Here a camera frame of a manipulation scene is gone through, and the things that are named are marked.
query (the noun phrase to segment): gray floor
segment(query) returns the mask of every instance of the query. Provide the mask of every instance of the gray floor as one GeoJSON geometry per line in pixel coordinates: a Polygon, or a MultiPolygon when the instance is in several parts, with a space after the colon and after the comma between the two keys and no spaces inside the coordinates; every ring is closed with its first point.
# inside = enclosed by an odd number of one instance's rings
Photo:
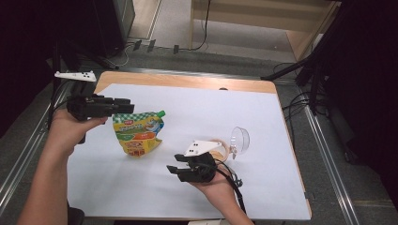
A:
{"type": "MultiPolygon", "coordinates": [[[[172,8],[165,4],[171,2],[172,1],[163,0],[163,9],[172,8]]],[[[167,14],[166,11],[161,10],[160,16],[162,13],[167,14]]],[[[165,35],[163,33],[165,31],[159,29],[159,27],[163,27],[159,26],[159,21],[160,19],[158,18],[157,26],[152,35],[152,37],[157,40],[157,46],[164,47],[168,45],[166,43],[162,44],[161,39],[170,41],[173,45],[180,44],[176,42],[173,37],[165,35]]],[[[215,32],[217,31],[213,30],[212,32],[214,32],[212,36],[216,37],[217,33],[215,32]]],[[[130,48],[127,50],[130,60],[125,66],[121,67],[120,70],[137,71],[137,68],[145,68],[159,69],[155,72],[163,72],[164,70],[189,71],[214,77],[258,79],[259,76],[272,74],[274,67],[279,63],[290,63],[293,61],[292,53],[287,50],[288,43],[286,43],[283,38],[278,38],[282,31],[276,32],[278,35],[272,37],[270,42],[277,41],[278,46],[283,46],[280,49],[285,48],[285,51],[276,54],[264,52],[267,53],[267,58],[252,57],[253,52],[247,46],[239,49],[239,51],[231,51],[227,45],[223,45],[222,51],[209,52],[209,49],[213,45],[211,42],[212,38],[210,38],[207,41],[209,47],[206,52],[180,52],[178,54],[173,54],[172,50],[163,48],[155,48],[153,52],[147,52],[146,46],[143,46],[138,51],[133,51],[132,48],[130,48]]],[[[126,57],[121,53],[119,56],[110,60],[122,64],[126,62],[126,57]]],[[[93,69],[96,74],[100,74],[103,71],[103,69],[90,61],[84,60],[83,62],[84,66],[82,70],[93,69]]],[[[278,66],[276,70],[286,66],[288,65],[278,66]]],[[[308,89],[308,87],[301,87],[300,90],[296,87],[294,85],[295,77],[296,74],[292,72],[275,81],[282,106],[288,105],[299,91],[308,89]]],[[[41,116],[47,109],[51,92],[52,88],[49,85],[38,94],[32,104],[20,115],[18,120],[0,140],[0,182],[2,188],[4,188],[3,185],[6,183],[6,178],[11,172],[14,163],[23,152],[32,132],[35,130],[41,116]]],[[[380,183],[378,175],[367,166],[354,166],[345,162],[342,144],[338,140],[330,120],[324,116],[317,116],[316,119],[321,125],[333,162],[344,182],[347,196],[354,205],[354,212],[358,217],[359,224],[398,224],[397,211],[380,183]]],[[[296,157],[304,186],[310,196],[309,199],[313,217],[310,221],[286,221],[285,224],[356,224],[348,223],[344,218],[344,213],[338,199],[339,195],[331,182],[328,167],[321,154],[307,113],[305,111],[300,112],[293,117],[292,122],[295,130],[296,157]]],[[[32,155],[32,160],[27,166],[26,172],[21,177],[21,182],[16,187],[15,192],[9,199],[7,207],[1,214],[0,224],[15,224],[29,190],[43,141],[38,142],[38,150],[32,155]]],[[[257,222],[257,224],[281,223],[281,221],[257,222]]],[[[110,225],[113,224],[113,222],[111,220],[87,219],[84,224],[110,225]]]]}
{"type": "MultiPolygon", "coordinates": [[[[181,49],[188,48],[190,13],[191,1],[162,0],[151,40],[156,40],[155,45],[158,47],[173,49],[175,45],[179,45],[181,49]]],[[[193,48],[202,43],[205,24],[203,21],[193,21],[193,48]]],[[[207,42],[198,52],[245,56],[285,63],[293,63],[296,60],[284,30],[225,22],[208,22],[207,42]]]]}

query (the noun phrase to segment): black cable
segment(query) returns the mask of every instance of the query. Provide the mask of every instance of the black cable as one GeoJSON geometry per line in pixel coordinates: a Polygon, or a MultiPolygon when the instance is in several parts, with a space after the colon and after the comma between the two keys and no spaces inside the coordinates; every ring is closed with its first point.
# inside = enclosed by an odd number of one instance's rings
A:
{"type": "Polygon", "coordinates": [[[65,82],[62,82],[61,84],[59,84],[59,86],[56,88],[56,90],[55,90],[55,92],[54,92],[54,94],[52,96],[52,99],[51,99],[51,102],[50,102],[50,109],[49,109],[48,119],[47,119],[47,129],[48,130],[50,130],[50,126],[51,126],[51,123],[53,121],[53,115],[54,115],[55,110],[57,109],[56,107],[54,107],[55,99],[58,96],[58,92],[61,90],[61,88],[68,82],[71,82],[71,80],[66,80],[65,82]]]}
{"type": "Polygon", "coordinates": [[[235,172],[232,172],[231,169],[221,160],[214,158],[216,161],[219,161],[221,165],[231,174],[231,178],[234,179],[235,185],[240,188],[243,185],[243,182],[241,179],[237,179],[237,174],[235,172]]]}
{"type": "Polygon", "coordinates": [[[196,51],[196,50],[199,50],[200,48],[202,48],[202,46],[206,43],[206,40],[207,40],[207,22],[208,22],[208,13],[210,11],[210,3],[211,3],[211,0],[208,0],[208,2],[207,2],[207,13],[206,13],[206,22],[205,22],[205,38],[203,39],[202,44],[199,47],[194,48],[194,49],[180,49],[180,50],[196,51]]]}
{"type": "Polygon", "coordinates": [[[54,112],[59,108],[59,107],[61,107],[62,105],[64,105],[65,103],[67,103],[68,101],[70,101],[71,99],[66,99],[66,100],[63,100],[61,103],[59,103],[55,108],[54,108],[54,112]]]}
{"type": "MultiPolygon", "coordinates": [[[[200,2],[200,8],[202,8],[202,0],[200,0],[199,2],[200,2]]],[[[204,25],[203,25],[203,20],[200,20],[200,26],[201,26],[201,28],[202,28],[203,33],[205,33],[206,30],[205,30],[205,27],[204,27],[204,25]]],[[[208,49],[208,44],[207,44],[206,41],[205,41],[205,44],[207,45],[206,48],[205,48],[205,51],[206,51],[206,50],[208,49]]]]}
{"type": "MultiPolygon", "coordinates": [[[[310,93],[311,92],[300,93],[297,96],[293,97],[293,99],[290,101],[290,104],[288,106],[282,107],[283,111],[288,110],[288,115],[284,118],[284,120],[285,121],[287,121],[287,120],[289,121],[290,136],[291,136],[293,151],[296,151],[296,137],[295,137],[295,130],[293,128],[293,122],[292,122],[291,118],[292,118],[292,116],[300,113],[305,108],[305,106],[309,105],[309,103],[310,103],[309,102],[310,100],[307,99],[307,98],[299,100],[299,101],[296,101],[296,102],[295,102],[295,100],[297,98],[301,97],[301,96],[304,96],[304,95],[307,95],[307,94],[310,94],[310,93]],[[292,108],[295,107],[295,106],[300,106],[300,107],[298,107],[298,108],[296,108],[295,110],[292,111],[292,108]]],[[[322,93],[317,93],[317,95],[318,96],[324,96],[324,94],[322,94],[322,93]]],[[[316,103],[316,105],[325,105],[325,103],[322,100],[317,100],[315,103],[316,103]]]]}
{"type": "Polygon", "coordinates": [[[308,64],[310,62],[310,58],[312,58],[311,55],[307,56],[306,58],[302,59],[301,61],[299,61],[295,64],[292,64],[289,67],[286,67],[276,73],[268,75],[267,77],[260,77],[260,80],[261,81],[273,81],[275,79],[278,79],[289,72],[296,71],[296,69],[304,67],[306,64],[308,64]]]}
{"type": "Polygon", "coordinates": [[[275,65],[275,66],[273,67],[273,69],[272,69],[273,74],[276,73],[276,72],[275,72],[275,68],[277,68],[277,67],[279,67],[279,66],[281,66],[281,65],[286,65],[286,64],[293,65],[294,63],[280,63],[280,64],[275,65]]]}
{"type": "Polygon", "coordinates": [[[245,204],[243,202],[243,196],[240,193],[239,188],[237,187],[237,185],[235,184],[235,182],[231,179],[231,177],[227,174],[225,174],[225,172],[223,172],[222,170],[218,169],[217,167],[213,167],[210,165],[207,165],[205,163],[191,163],[190,166],[203,166],[203,167],[207,167],[210,170],[216,171],[218,173],[220,173],[221,175],[223,175],[225,177],[225,179],[228,181],[229,185],[232,187],[232,189],[235,191],[235,193],[237,194],[237,201],[239,202],[240,208],[242,209],[242,211],[246,214],[246,208],[245,208],[245,204]]]}
{"type": "Polygon", "coordinates": [[[126,56],[126,60],[125,60],[124,63],[122,63],[122,64],[117,64],[117,63],[114,63],[113,61],[111,61],[111,60],[108,59],[108,58],[105,58],[105,59],[103,59],[103,60],[107,61],[108,63],[114,65],[114,66],[117,67],[117,68],[124,67],[124,66],[129,62],[129,60],[130,60],[129,55],[127,54],[127,49],[130,48],[131,46],[135,46],[135,43],[133,43],[133,44],[131,44],[131,45],[126,45],[125,48],[123,49],[123,52],[124,52],[124,54],[125,54],[125,56],[126,56]]]}

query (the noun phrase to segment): wire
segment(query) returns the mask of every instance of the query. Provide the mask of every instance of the wire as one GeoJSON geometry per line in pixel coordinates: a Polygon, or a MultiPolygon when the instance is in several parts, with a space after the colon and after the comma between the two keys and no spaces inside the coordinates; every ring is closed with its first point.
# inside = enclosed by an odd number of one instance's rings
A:
{"type": "MultiPolygon", "coordinates": [[[[200,24],[201,24],[201,27],[202,27],[202,31],[203,31],[203,33],[205,33],[206,32],[206,30],[205,30],[205,27],[204,27],[204,25],[203,25],[203,20],[200,20],[200,24]]],[[[207,41],[205,40],[205,44],[206,44],[206,49],[205,49],[205,51],[208,49],[208,44],[207,44],[207,41]]]]}
{"type": "MultiPolygon", "coordinates": [[[[290,136],[291,136],[291,141],[292,141],[292,146],[293,146],[293,151],[296,151],[296,137],[295,137],[295,130],[293,128],[293,122],[292,122],[292,117],[296,114],[299,114],[306,106],[310,104],[310,100],[305,98],[299,101],[295,101],[297,98],[310,94],[311,92],[303,92],[298,94],[297,96],[293,97],[293,99],[290,101],[290,104],[288,106],[282,107],[282,110],[288,110],[288,115],[284,117],[285,121],[289,122],[290,126],[290,136]]],[[[317,93],[318,96],[324,96],[322,93],[317,93]]],[[[316,106],[325,106],[326,102],[323,99],[317,100],[315,102],[315,107],[316,106]]]]}
{"type": "Polygon", "coordinates": [[[219,161],[221,165],[223,165],[223,167],[231,174],[231,178],[234,179],[234,183],[235,185],[240,188],[243,185],[243,182],[241,179],[237,179],[237,173],[236,172],[232,172],[231,168],[229,168],[223,161],[214,158],[216,161],[219,161]]]}
{"type": "Polygon", "coordinates": [[[61,84],[59,84],[59,86],[56,88],[56,90],[55,90],[55,92],[54,92],[54,94],[53,94],[53,96],[52,96],[51,103],[50,103],[49,114],[48,114],[48,119],[47,119],[47,129],[48,129],[48,130],[50,130],[50,126],[51,126],[51,123],[52,123],[52,121],[53,121],[54,112],[55,112],[55,110],[57,109],[57,107],[54,107],[55,99],[56,99],[56,97],[58,96],[59,91],[61,90],[61,88],[62,88],[66,83],[69,83],[69,82],[71,82],[71,80],[66,80],[65,82],[62,82],[61,84]]]}
{"type": "Polygon", "coordinates": [[[184,51],[184,50],[186,50],[186,51],[197,51],[200,48],[202,48],[202,46],[205,44],[205,42],[207,40],[207,22],[208,22],[208,13],[210,11],[210,3],[211,3],[211,0],[208,0],[208,2],[207,2],[207,13],[206,13],[206,22],[205,22],[205,38],[203,39],[202,44],[199,45],[199,47],[196,47],[194,49],[180,49],[180,50],[182,50],[182,51],[184,51]]]}
{"type": "Polygon", "coordinates": [[[275,65],[275,67],[273,67],[273,69],[272,69],[272,71],[273,71],[273,73],[275,74],[276,72],[275,72],[275,68],[277,68],[277,67],[279,67],[279,66],[281,66],[281,65],[286,65],[286,64],[288,64],[288,65],[293,65],[294,63],[280,63],[280,64],[277,64],[277,65],[275,65]]]}
{"type": "Polygon", "coordinates": [[[129,55],[127,54],[127,49],[128,49],[129,47],[131,47],[131,46],[135,46],[135,43],[126,46],[126,48],[124,49],[124,54],[126,55],[126,61],[125,61],[124,63],[122,63],[122,64],[116,64],[116,63],[112,62],[112,61],[109,60],[109,59],[104,59],[104,60],[107,61],[108,63],[114,65],[115,67],[123,67],[123,66],[125,66],[125,65],[129,62],[129,60],[130,60],[129,55]]]}
{"type": "Polygon", "coordinates": [[[61,103],[59,103],[55,108],[54,111],[56,111],[59,107],[61,107],[62,105],[64,105],[65,103],[67,103],[68,101],[70,101],[71,99],[66,99],[63,100],[61,103]]]}

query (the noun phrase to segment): food pouch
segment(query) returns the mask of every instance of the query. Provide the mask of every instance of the food pouch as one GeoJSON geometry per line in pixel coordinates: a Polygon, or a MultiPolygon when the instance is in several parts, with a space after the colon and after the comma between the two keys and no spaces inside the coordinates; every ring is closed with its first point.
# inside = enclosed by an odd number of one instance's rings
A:
{"type": "Polygon", "coordinates": [[[139,158],[155,149],[161,143],[157,135],[164,115],[164,111],[114,114],[114,130],[124,152],[139,158]]]}

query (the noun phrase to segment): table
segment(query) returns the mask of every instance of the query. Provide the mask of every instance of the table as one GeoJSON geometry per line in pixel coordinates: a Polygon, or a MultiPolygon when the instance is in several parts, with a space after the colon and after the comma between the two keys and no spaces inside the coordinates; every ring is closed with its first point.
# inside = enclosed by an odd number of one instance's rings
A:
{"type": "MultiPolygon", "coordinates": [[[[338,2],[325,0],[212,0],[208,20],[286,30],[299,61],[329,27],[338,6],[338,2]]],[[[191,0],[190,44],[193,20],[205,20],[206,12],[207,1],[191,0]]]]}
{"type": "Polygon", "coordinates": [[[135,113],[165,110],[166,115],[158,136],[161,145],[141,158],[123,152],[112,120],[87,132],[85,143],[76,146],[69,158],[68,199],[88,218],[221,218],[200,191],[181,183],[166,165],[183,168],[174,154],[184,153],[193,140],[227,141],[234,127],[242,127],[251,136],[249,149],[226,164],[243,181],[240,191],[248,216],[311,219],[272,82],[104,72],[96,93],[130,98],[135,113]]]}

